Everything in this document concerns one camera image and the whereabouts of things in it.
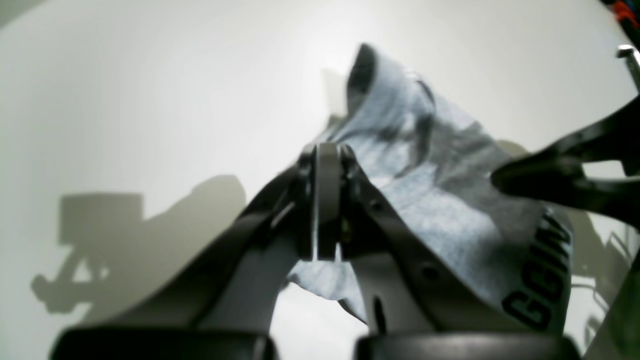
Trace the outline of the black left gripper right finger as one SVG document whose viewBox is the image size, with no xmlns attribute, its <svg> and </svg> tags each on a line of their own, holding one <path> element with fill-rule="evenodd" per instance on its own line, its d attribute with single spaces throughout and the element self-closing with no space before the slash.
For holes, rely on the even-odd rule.
<svg viewBox="0 0 640 360">
<path fill-rule="evenodd" d="M 578 360 L 562 335 L 494 310 L 423 244 L 346 145 L 320 144 L 320 259 L 352 265 L 369 335 L 355 360 Z"/>
</svg>

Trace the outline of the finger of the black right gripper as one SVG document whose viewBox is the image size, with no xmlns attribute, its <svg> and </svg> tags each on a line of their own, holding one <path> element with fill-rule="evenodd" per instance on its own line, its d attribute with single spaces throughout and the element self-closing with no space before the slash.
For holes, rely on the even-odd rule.
<svg viewBox="0 0 640 360">
<path fill-rule="evenodd" d="M 538 199 L 640 224 L 640 100 L 564 136 L 539 152 L 496 169 L 491 183 L 504 194 Z M 583 164 L 619 161 L 625 178 L 592 179 Z"/>
</svg>

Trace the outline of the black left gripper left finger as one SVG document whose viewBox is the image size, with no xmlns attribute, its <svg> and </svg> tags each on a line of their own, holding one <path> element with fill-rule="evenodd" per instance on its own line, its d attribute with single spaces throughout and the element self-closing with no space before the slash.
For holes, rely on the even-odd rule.
<svg viewBox="0 0 640 360">
<path fill-rule="evenodd" d="M 281 284 L 314 255 L 318 145 L 277 175 L 185 269 L 96 325 L 62 333 L 53 360 L 278 360 Z"/>
</svg>

